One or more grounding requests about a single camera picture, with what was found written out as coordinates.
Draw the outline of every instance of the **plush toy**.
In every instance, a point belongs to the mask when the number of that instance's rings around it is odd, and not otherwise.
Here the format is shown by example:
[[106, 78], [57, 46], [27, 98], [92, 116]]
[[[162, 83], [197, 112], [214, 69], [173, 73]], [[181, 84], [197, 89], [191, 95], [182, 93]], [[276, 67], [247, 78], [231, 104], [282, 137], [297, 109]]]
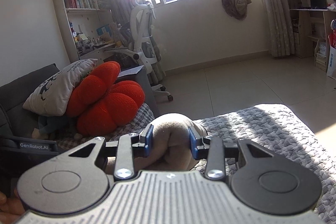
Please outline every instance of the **plush toy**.
[[134, 81], [113, 84], [120, 65], [110, 61], [94, 68], [71, 93], [66, 115], [78, 117], [77, 130], [83, 136], [101, 136], [130, 122], [145, 95]]

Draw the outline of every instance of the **wall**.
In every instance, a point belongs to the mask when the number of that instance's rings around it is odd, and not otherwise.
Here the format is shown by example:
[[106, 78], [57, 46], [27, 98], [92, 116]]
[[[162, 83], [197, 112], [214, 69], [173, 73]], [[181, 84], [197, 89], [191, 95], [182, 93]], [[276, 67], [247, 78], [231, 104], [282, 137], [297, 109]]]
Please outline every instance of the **wall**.
[[53, 0], [0, 0], [0, 86], [52, 63], [69, 64]]
[[179, 0], [155, 8], [153, 37], [165, 70], [268, 50], [261, 0], [251, 0], [245, 20], [230, 17], [221, 0]]

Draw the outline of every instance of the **chair backrest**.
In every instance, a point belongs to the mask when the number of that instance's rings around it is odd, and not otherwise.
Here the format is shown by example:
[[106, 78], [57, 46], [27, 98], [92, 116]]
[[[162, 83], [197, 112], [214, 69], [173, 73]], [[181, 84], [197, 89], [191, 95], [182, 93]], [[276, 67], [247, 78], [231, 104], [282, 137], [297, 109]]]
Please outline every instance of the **chair backrest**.
[[29, 95], [59, 70], [48, 65], [0, 87], [0, 135], [31, 138], [38, 115], [22, 108]]

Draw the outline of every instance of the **bookshelf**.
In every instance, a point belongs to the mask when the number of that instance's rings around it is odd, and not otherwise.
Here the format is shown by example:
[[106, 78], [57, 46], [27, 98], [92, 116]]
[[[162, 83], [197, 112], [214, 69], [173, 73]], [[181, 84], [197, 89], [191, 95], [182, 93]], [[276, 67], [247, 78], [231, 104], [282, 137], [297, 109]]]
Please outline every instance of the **bookshelf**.
[[113, 21], [110, 10], [98, 9], [97, 0], [53, 0], [53, 4], [70, 62], [85, 59], [87, 54], [80, 56], [77, 51], [69, 22], [72, 22], [75, 32], [97, 38], [97, 28]]

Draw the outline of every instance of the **white bookshelf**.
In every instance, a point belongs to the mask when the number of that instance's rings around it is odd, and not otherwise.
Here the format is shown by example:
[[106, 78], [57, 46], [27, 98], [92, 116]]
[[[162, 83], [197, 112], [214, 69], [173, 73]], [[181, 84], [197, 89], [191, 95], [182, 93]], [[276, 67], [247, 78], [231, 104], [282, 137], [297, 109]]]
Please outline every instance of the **white bookshelf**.
[[112, 22], [111, 12], [101, 9], [66, 8], [64, 0], [53, 0], [58, 26], [62, 35], [63, 43], [70, 62], [82, 59], [79, 56], [75, 40], [73, 38], [69, 22], [73, 23], [73, 29], [81, 31], [91, 38], [98, 37], [96, 29]]

